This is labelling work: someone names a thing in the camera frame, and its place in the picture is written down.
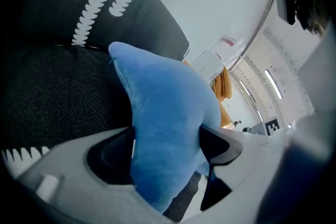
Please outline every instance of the orange towel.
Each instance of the orange towel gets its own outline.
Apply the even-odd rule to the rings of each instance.
[[[225,98],[231,98],[232,96],[232,85],[230,81],[230,76],[227,71],[227,69],[224,67],[223,72],[220,73],[214,80],[214,84],[212,85],[212,90],[214,91],[219,104],[219,109],[221,111],[221,117],[220,117],[220,126],[224,127],[228,125],[232,120],[227,114],[225,108],[222,106],[221,102],[224,101]]]

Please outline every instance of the white ceiling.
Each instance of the white ceiling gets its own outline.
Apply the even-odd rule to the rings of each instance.
[[[231,73],[254,96],[255,100],[251,102],[264,119],[276,116],[280,125],[287,126],[313,111],[297,72],[316,49],[319,39],[304,31],[298,21],[291,26],[280,19],[276,2],[273,3],[265,24]],[[282,100],[269,83],[264,73],[266,69],[276,81]]]

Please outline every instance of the blue plush toy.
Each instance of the blue plush toy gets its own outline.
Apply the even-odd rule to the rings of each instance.
[[[164,212],[196,170],[208,174],[198,130],[201,124],[219,127],[218,101],[179,61],[120,42],[112,43],[109,53],[132,106],[136,190]]]

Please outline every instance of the ceiling light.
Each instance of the ceiling light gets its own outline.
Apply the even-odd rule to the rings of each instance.
[[[243,84],[243,82],[240,80],[239,83],[240,83],[240,85],[243,87],[243,89],[247,92],[247,94],[248,94],[249,96],[251,96],[251,94],[249,93],[249,91],[247,90],[247,88],[245,87],[245,85]]]
[[[266,74],[266,76],[268,77],[269,81],[271,82],[271,84],[272,84],[272,86],[273,86],[275,92],[277,93],[279,99],[282,99],[282,94],[281,94],[281,92],[280,92],[280,90],[279,90],[277,84],[275,83],[275,81],[274,81],[274,79],[273,79],[271,73],[266,69],[266,70],[265,70],[265,74]]]
[[[257,112],[258,112],[258,115],[259,115],[259,118],[261,119],[261,121],[264,121],[263,117],[262,117],[261,114],[260,114],[260,111],[257,110]]]

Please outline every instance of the black plastic part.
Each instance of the black plastic part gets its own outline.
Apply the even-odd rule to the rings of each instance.
[[[214,167],[231,163],[241,154],[243,146],[239,141],[205,125],[199,128],[199,139],[204,156],[210,163],[209,179],[201,205],[203,211],[231,192],[231,189],[217,178]]]
[[[285,0],[286,1],[286,10],[287,10],[287,22],[290,25],[295,23],[295,5],[294,0]]]
[[[133,142],[133,127],[99,142],[88,152],[88,166],[108,184],[133,184],[133,179],[129,174]]]
[[[208,184],[201,204],[201,211],[204,211],[222,200],[231,192],[231,189],[219,178],[216,177],[213,167],[210,171]]]

